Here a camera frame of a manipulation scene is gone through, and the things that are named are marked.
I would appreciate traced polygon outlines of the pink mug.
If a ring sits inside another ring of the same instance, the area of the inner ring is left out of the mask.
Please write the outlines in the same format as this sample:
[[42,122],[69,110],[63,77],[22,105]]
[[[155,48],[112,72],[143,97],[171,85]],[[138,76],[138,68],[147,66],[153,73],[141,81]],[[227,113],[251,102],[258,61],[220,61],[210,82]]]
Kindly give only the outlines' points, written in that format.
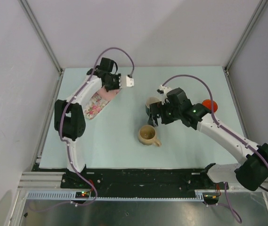
[[99,95],[105,99],[106,101],[111,101],[112,99],[115,98],[115,96],[120,92],[119,89],[114,89],[114,90],[109,90],[107,91],[105,87],[102,87],[99,90]]

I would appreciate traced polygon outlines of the orange mug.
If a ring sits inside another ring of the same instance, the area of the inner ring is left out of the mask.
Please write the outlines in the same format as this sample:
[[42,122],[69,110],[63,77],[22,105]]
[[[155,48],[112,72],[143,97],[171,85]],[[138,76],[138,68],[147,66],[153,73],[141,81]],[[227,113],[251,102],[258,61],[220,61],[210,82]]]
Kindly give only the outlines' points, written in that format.
[[213,110],[214,113],[218,110],[218,105],[215,101],[211,101],[210,99],[206,99],[202,102],[202,105],[208,108],[209,110]]

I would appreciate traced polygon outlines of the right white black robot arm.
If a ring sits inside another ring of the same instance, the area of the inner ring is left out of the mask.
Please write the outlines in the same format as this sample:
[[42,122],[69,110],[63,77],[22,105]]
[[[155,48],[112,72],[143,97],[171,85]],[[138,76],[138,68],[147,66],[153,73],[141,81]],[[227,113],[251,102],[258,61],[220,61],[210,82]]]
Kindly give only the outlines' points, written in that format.
[[217,183],[239,183],[250,191],[256,191],[268,178],[268,144],[259,145],[237,134],[220,120],[214,119],[204,105],[192,104],[181,88],[171,89],[163,85],[157,92],[161,100],[149,105],[149,120],[153,126],[181,121],[188,128],[197,130],[227,150],[236,160],[235,164],[211,163],[201,176],[201,184],[207,189]]

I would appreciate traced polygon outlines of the green mug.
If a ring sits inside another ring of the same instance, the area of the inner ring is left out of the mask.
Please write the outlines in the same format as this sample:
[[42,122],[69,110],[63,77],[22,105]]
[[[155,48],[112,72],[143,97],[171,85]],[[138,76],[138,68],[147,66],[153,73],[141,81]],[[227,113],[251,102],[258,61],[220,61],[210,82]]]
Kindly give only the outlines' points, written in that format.
[[160,102],[160,99],[158,99],[156,97],[149,97],[146,100],[145,111],[146,111],[146,113],[147,113],[148,116],[150,116],[150,105],[151,104],[154,104],[154,103],[157,103],[157,102]]

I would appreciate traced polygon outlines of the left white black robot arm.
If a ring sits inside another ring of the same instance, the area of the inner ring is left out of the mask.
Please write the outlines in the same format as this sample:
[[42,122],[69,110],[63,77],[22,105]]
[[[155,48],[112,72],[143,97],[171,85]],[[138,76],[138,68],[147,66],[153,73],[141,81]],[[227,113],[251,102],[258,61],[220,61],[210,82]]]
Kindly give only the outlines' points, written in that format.
[[76,140],[85,129],[84,107],[99,90],[107,94],[116,94],[120,90],[121,74],[112,73],[113,68],[118,70],[117,63],[109,58],[101,58],[95,69],[90,69],[84,82],[67,99],[58,99],[54,109],[54,128],[59,136],[67,141],[68,170],[75,172],[71,182],[77,188],[87,184],[88,177],[82,173],[85,168],[83,155],[76,150]]

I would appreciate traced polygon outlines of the cream beige mug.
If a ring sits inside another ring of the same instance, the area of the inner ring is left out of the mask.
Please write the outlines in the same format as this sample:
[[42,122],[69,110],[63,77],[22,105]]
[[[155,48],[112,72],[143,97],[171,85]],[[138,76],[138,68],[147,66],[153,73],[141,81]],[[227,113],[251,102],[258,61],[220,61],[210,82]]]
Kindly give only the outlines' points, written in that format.
[[161,141],[157,137],[155,128],[151,125],[145,125],[139,129],[138,140],[143,145],[155,145],[156,147],[160,147],[162,145]]

